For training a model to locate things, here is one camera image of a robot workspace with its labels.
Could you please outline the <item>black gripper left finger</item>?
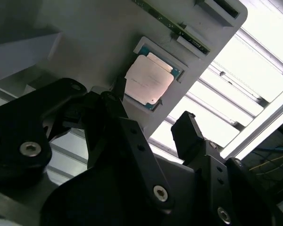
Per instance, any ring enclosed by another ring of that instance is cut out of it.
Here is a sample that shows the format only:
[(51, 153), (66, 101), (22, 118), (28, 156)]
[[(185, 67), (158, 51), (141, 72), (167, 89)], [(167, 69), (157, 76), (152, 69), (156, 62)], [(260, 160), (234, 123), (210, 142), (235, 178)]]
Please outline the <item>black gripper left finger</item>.
[(0, 184), (38, 181), (52, 157), (50, 141), (71, 127), (85, 130), (100, 95), (63, 78), (0, 106)]

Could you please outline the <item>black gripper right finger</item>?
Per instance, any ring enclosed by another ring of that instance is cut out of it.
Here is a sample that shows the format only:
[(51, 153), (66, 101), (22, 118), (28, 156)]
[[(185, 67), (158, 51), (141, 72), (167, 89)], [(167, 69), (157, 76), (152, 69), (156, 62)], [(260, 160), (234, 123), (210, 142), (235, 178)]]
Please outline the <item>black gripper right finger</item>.
[(171, 127), (178, 157), (194, 170), (196, 226), (283, 226), (283, 213), (237, 158), (224, 159), (185, 111)]

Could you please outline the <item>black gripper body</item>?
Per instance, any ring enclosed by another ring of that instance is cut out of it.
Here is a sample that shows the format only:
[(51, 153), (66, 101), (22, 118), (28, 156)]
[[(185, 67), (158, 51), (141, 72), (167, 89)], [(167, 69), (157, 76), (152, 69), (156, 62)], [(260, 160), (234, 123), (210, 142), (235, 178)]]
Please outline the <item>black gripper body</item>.
[(91, 113), (88, 169), (48, 197), (42, 226), (209, 225), (196, 171), (155, 155), (114, 95), (98, 96)]

